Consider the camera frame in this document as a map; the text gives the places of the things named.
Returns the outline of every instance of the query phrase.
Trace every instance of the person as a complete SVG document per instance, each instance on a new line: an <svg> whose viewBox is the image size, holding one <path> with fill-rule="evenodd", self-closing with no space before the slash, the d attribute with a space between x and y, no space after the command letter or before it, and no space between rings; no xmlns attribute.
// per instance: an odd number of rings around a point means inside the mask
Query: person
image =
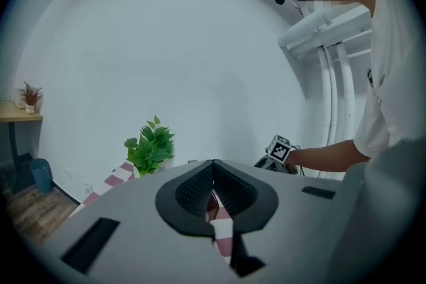
<svg viewBox="0 0 426 284"><path fill-rule="evenodd" d="M417 69L424 70L424 65L417 63L417 57L425 52L424 32L411 0L324 1L358 2L371 12L371 66L366 75L369 85L365 110L352 140L291 151L286 165L345 172L351 165L366 162L403 139L425 135L424 98L419 92L419 86L424 86L420 81L424 75L419 74L417 82L412 81Z"/></svg>

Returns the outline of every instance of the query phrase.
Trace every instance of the wooden table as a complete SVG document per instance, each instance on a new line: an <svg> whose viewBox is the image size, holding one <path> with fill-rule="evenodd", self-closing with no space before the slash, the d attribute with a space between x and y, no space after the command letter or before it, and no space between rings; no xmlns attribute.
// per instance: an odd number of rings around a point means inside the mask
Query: wooden table
<svg viewBox="0 0 426 284"><path fill-rule="evenodd" d="M18 109L10 100L0 100L0 122L9 123L9 139L11 142L11 151L14 170L6 173L7 182L10 185L12 193L20 192L35 183L34 177L28 165L23 162L28 161L26 155L18 156L15 136L15 122L42 121L43 117L36 112L27 114L25 109Z"/></svg>

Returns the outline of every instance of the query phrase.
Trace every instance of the window blinds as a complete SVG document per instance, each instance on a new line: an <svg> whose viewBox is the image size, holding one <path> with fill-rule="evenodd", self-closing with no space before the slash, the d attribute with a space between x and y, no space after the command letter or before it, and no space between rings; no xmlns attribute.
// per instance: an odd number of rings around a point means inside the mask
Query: window blinds
<svg viewBox="0 0 426 284"><path fill-rule="evenodd" d="M52 0L9 0L0 20L0 100L9 100L19 59Z"/></svg>

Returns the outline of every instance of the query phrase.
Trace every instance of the hand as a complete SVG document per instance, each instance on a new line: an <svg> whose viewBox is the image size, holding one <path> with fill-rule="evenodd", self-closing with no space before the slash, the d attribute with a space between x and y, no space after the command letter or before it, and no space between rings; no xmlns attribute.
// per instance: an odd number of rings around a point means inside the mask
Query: hand
<svg viewBox="0 0 426 284"><path fill-rule="evenodd" d="M295 170L296 165L298 164L297 161L296 161L296 158L297 158L297 150L292 150L288 154L288 157L286 158L284 165L289 166L291 169Z"/></svg>

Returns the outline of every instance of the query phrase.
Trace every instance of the electrical outlet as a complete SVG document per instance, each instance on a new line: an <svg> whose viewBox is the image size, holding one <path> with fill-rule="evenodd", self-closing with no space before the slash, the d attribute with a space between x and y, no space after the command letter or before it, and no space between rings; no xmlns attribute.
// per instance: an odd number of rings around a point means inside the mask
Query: electrical outlet
<svg viewBox="0 0 426 284"><path fill-rule="evenodd" d="M65 168L64 172L65 172L65 175L66 175L67 178L69 178L71 180L73 179L73 173L71 173L71 171L69 170L69 168Z"/></svg>
<svg viewBox="0 0 426 284"><path fill-rule="evenodd" d="M91 185L91 183L87 180L83 180L85 182L85 193L86 193L86 197L88 197L89 195L91 195L93 193L93 187Z"/></svg>

